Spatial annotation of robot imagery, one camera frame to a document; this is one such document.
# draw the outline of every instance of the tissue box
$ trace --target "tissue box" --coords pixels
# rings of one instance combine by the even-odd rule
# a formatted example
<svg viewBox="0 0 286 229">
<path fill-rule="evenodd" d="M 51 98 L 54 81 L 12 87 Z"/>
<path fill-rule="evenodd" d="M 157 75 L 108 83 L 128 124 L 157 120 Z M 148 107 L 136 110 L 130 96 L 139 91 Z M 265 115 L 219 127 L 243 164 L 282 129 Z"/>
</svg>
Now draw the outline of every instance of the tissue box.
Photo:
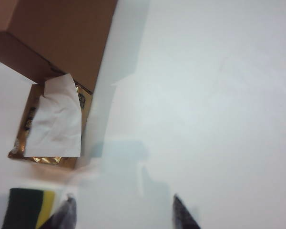
<svg viewBox="0 0 286 229">
<path fill-rule="evenodd" d="M 0 62 L 38 83 L 33 85 L 18 132 L 20 152 L 25 128 L 46 80 L 70 73 L 78 85 L 82 130 L 102 61 L 117 0 L 0 0 Z M 9 157 L 62 167 L 75 158 Z"/>
</svg>

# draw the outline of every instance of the tissue paper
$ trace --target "tissue paper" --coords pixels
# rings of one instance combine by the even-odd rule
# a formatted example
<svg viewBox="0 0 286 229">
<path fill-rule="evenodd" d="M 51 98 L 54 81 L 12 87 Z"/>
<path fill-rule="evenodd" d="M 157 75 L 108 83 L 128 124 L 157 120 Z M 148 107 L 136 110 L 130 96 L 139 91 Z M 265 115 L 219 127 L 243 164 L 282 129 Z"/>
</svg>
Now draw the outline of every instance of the tissue paper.
<svg viewBox="0 0 286 229">
<path fill-rule="evenodd" d="M 80 157 L 82 112 L 70 74 L 45 82 L 25 147 L 25 157 Z"/>
</svg>

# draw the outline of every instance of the yellow sponge layer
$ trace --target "yellow sponge layer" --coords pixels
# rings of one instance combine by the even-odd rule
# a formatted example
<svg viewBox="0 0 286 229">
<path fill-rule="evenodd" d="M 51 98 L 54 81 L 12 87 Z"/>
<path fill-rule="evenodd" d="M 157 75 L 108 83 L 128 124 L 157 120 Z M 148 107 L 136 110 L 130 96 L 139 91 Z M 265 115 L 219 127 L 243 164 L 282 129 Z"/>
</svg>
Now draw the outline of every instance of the yellow sponge layer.
<svg viewBox="0 0 286 229">
<path fill-rule="evenodd" d="M 47 221 L 50 217 L 53 201 L 54 201 L 55 193 L 53 191 L 43 191 L 43 201 L 41 210 L 38 216 L 38 220 L 36 223 L 36 229 L 40 228 L 45 221 Z"/>
</svg>

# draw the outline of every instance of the white table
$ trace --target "white table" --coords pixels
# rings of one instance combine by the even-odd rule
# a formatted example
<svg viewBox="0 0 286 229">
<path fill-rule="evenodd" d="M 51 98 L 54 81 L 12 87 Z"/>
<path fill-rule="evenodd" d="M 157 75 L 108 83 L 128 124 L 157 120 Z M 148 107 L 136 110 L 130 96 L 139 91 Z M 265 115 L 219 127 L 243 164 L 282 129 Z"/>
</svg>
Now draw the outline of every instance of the white table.
<svg viewBox="0 0 286 229">
<path fill-rule="evenodd" d="M 11 187 L 73 192 L 79 229 L 286 229 L 286 0 L 120 0 L 74 171 L 13 161 L 30 83 L 0 64 Z"/>
</svg>

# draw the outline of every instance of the gold wrapper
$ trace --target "gold wrapper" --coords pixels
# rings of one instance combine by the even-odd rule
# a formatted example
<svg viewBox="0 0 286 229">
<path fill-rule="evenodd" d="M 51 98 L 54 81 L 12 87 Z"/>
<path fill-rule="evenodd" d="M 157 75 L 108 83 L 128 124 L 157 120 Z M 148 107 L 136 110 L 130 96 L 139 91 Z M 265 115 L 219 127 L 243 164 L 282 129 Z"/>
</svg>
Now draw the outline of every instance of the gold wrapper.
<svg viewBox="0 0 286 229">
<path fill-rule="evenodd" d="M 44 85 L 32 85 L 30 95 L 25 105 L 23 115 L 20 122 L 19 131 L 15 140 L 14 148 L 10 151 L 8 157 L 14 159 L 23 159 L 40 164 L 56 165 L 60 167 L 74 168 L 76 163 L 75 157 L 25 157 L 26 140 L 30 132 L 32 120 L 37 111 L 39 97 L 43 95 Z M 86 126 L 92 95 L 83 87 L 76 83 L 76 91 L 79 95 L 80 106 L 82 110 L 82 133 Z"/>
</svg>

